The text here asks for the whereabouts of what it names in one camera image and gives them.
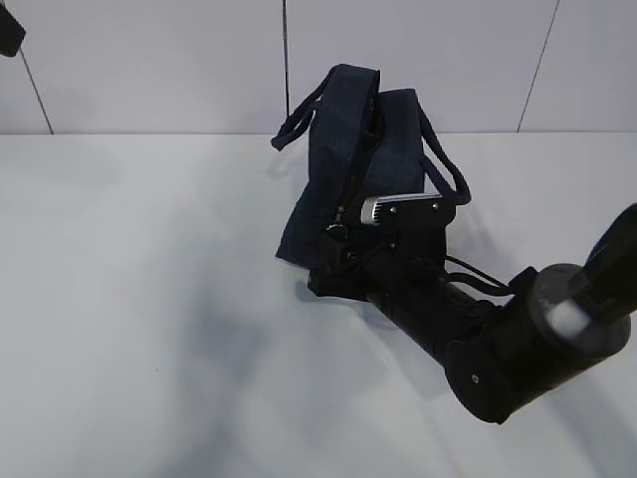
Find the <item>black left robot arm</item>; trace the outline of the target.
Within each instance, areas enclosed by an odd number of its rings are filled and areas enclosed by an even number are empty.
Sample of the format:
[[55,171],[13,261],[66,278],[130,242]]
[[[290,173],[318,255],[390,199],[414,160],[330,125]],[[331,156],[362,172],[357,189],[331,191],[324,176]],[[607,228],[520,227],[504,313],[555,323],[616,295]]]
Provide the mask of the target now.
[[3,57],[13,58],[18,53],[26,37],[24,27],[8,11],[0,5],[0,54]]

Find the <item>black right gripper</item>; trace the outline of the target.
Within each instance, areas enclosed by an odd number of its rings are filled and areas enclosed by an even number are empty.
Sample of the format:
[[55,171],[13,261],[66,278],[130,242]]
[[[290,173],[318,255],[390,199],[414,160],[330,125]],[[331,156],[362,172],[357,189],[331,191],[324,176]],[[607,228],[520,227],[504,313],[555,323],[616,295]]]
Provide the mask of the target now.
[[[308,287],[317,297],[366,302],[367,295],[393,292],[410,281],[443,269],[446,230],[382,230],[350,227],[318,234],[318,263]],[[346,262],[346,271],[339,271]]]

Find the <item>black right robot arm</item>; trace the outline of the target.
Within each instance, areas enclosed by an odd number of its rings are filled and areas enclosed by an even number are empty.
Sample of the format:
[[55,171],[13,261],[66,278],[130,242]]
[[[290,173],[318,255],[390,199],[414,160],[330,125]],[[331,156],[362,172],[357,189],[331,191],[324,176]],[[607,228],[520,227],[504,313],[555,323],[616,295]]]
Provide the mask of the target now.
[[502,423],[521,407],[619,353],[636,309],[636,209],[609,226],[583,265],[526,268],[497,283],[446,270],[455,206],[439,197],[379,197],[354,227],[319,237],[319,297],[373,305],[444,370],[477,418]]

